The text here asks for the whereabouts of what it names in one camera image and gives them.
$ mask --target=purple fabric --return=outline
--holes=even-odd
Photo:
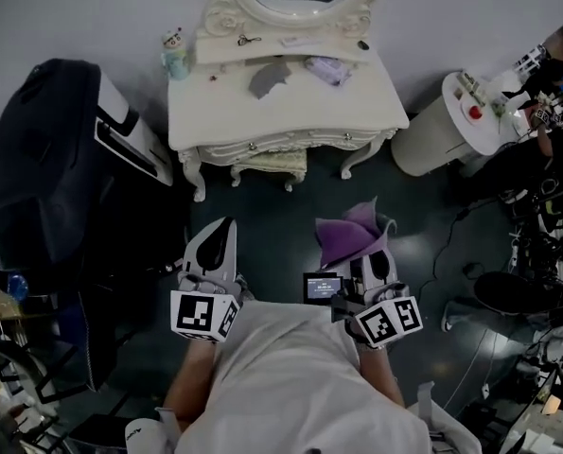
[[[317,218],[321,268],[352,261],[386,248],[387,231],[395,222],[376,214],[376,199],[358,203],[341,219]]]

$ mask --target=stool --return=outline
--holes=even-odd
[[[307,176],[307,151],[298,149],[296,151],[278,151],[259,153],[247,160],[231,166],[232,186],[239,186],[241,176],[239,173],[244,169],[268,172],[283,172],[293,175],[285,182],[285,189],[291,192],[292,186],[301,183]]]

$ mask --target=dark floor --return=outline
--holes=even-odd
[[[315,271],[320,252],[314,237],[315,218],[337,218],[360,201],[378,196],[378,210],[397,222],[390,248],[399,277],[413,293],[431,278],[432,260],[446,243],[449,226],[462,207],[450,197],[447,172],[439,169],[420,178],[402,173],[394,164],[390,147],[360,166],[353,178],[342,181],[339,167],[346,153],[334,148],[308,151],[308,175],[304,183],[287,193],[282,177],[245,172],[239,188],[230,186],[228,169],[204,166],[207,198],[192,206],[192,233],[223,216],[238,221],[238,265],[257,299],[279,303],[302,301],[302,274]],[[456,325],[448,334],[440,330],[445,301],[469,294],[472,282],[462,274],[468,262],[480,262],[486,271],[499,270],[510,254],[512,227],[496,203],[473,211],[454,228],[453,239],[437,264],[439,280],[427,285],[420,310],[425,328],[399,341],[391,351],[391,363],[406,401],[415,402],[417,386],[433,380],[433,399],[444,406],[458,387],[484,329]],[[152,292],[151,312],[144,332],[119,354],[118,367],[102,393],[86,393],[65,400],[62,418],[74,424],[94,412],[106,411],[124,391],[131,399],[121,414],[149,414],[159,404],[179,368],[185,341],[169,330],[169,290],[174,278],[162,281]],[[495,340],[487,332],[480,354],[447,410],[457,414],[476,398],[490,367],[490,381],[508,364],[517,346],[504,337]]]

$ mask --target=vanity table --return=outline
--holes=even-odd
[[[375,0],[210,0],[191,73],[168,85],[169,145],[205,199],[202,163],[232,166],[261,152],[319,146],[353,151],[350,168],[378,152],[409,120],[386,69],[367,44]],[[250,42],[241,43],[245,36]],[[284,46],[285,38],[303,39]],[[309,56],[342,60],[352,77],[334,87],[304,66]],[[257,99],[254,74],[283,61],[291,74]]]

